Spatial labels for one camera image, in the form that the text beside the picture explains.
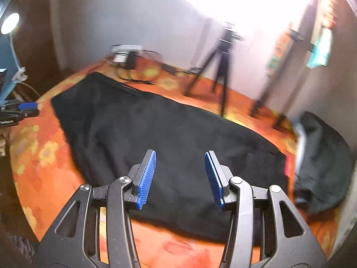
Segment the tall light stand legs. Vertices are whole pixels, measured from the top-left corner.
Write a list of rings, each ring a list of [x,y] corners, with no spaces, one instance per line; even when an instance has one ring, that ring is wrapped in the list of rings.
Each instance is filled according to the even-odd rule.
[[[312,2],[306,7],[299,29],[297,31],[292,29],[289,30],[288,34],[290,41],[287,44],[286,51],[283,53],[282,58],[273,72],[269,83],[264,88],[262,95],[254,102],[249,112],[251,117],[256,117],[256,115],[261,111],[262,106],[271,95],[274,86],[283,77],[284,71],[286,70],[291,58],[293,58],[294,54],[297,52],[298,48],[303,47],[306,51],[311,51],[313,49],[311,39],[315,26],[317,8],[318,0],[312,0]]]

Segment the black power adapter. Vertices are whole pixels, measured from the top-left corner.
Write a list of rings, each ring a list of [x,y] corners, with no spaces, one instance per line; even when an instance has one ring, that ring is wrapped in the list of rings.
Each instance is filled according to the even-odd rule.
[[[129,52],[127,59],[124,64],[124,69],[125,70],[134,70],[135,69],[135,64],[137,61],[137,53],[135,51]]]

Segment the orange floral bed sheet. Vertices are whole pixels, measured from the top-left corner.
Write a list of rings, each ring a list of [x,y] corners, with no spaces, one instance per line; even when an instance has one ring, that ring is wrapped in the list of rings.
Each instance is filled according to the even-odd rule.
[[[53,112],[51,99],[94,71],[115,80],[127,75],[105,60],[91,64],[41,96],[37,101],[39,116],[22,121],[10,131],[8,143],[15,187],[27,221],[38,239],[43,238],[65,203],[83,183]],[[137,78],[154,80],[154,85],[140,85],[140,90],[212,113],[220,110],[219,93],[211,92],[210,79],[201,78],[192,96],[185,97],[183,89],[189,82],[187,74],[167,74],[149,60],[139,62],[132,74]],[[296,153],[294,135],[288,129],[276,131],[270,127],[274,119],[270,109],[264,109],[259,119],[250,118],[247,114],[250,104],[251,99],[229,90],[224,116],[272,142],[286,155],[286,174],[292,175]],[[134,222],[133,229],[142,267],[217,267],[222,257],[221,244],[181,237],[166,229],[139,222]]]

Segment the black pants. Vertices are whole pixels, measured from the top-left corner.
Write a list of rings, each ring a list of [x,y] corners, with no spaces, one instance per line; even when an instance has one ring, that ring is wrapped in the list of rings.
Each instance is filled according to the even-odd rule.
[[[205,153],[249,184],[288,189],[286,157],[268,140],[203,109],[135,90],[91,73],[52,98],[75,164],[94,187],[111,184],[157,154],[146,205],[131,218],[178,234],[222,243],[229,214],[214,201]]]

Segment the white power adapter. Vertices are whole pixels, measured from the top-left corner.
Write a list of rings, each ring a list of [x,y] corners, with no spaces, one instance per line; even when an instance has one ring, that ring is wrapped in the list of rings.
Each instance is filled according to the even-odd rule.
[[[124,64],[127,61],[128,54],[127,53],[117,53],[112,58],[113,64]]]

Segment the white clip-on desk lamp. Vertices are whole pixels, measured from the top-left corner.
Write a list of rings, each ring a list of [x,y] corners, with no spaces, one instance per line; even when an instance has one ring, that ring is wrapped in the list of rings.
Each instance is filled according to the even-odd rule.
[[[17,68],[16,74],[12,77],[12,83],[14,84],[22,84],[24,83],[28,76],[25,74],[26,69],[25,67],[22,67],[20,65],[20,61],[17,57],[14,44],[13,44],[13,35],[12,32],[13,30],[17,27],[18,23],[20,20],[20,15],[17,12],[14,12],[7,16],[4,20],[4,22],[1,25],[1,34],[2,35],[9,35],[9,40],[10,40],[10,47],[13,55],[13,59]]]

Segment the white power strip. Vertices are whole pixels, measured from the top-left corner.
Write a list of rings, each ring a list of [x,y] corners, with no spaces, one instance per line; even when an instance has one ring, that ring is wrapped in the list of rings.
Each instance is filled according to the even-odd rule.
[[[130,52],[140,52],[143,50],[142,45],[137,44],[116,44],[111,46],[111,54],[113,55],[128,55]]]

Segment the small black tripod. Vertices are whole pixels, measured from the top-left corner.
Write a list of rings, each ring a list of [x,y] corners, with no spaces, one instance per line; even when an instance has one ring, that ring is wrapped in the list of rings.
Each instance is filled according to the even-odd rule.
[[[208,57],[204,61],[204,64],[199,68],[198,72],[191,74],[195,75],[195,78],[190,82],[183,92],[184,96],[190,96],[191,90],[194,88],[195,84],[198,82],[199,78],[208,69],[209,64],[213,61],[215,56],[218,56],[218,67],[215,74],[215,80],[213,82],[211,92],[215,93],[217,84],[221,80],[223,82],[223,90],[221,96],[221,109],[220,116],[224,117],[226,102],[228,98],[228,83],[229,83],[229,72],[230,72],[230,51],[234,41],[242,41],[243,37],[237,35],[232,28],[232,24],[223,28],[223,34],[218,40],[217,46],[209,53]]]

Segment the dark folded garment pile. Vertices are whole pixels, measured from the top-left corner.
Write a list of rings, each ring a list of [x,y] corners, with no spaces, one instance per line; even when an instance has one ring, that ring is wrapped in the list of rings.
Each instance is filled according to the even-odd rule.
[[[352,152],[343,137],[317,115],[305,112],[299,121],[306,145],[294,185],[295,204],[307,215],[315,215],[345,198],[353,171]]]

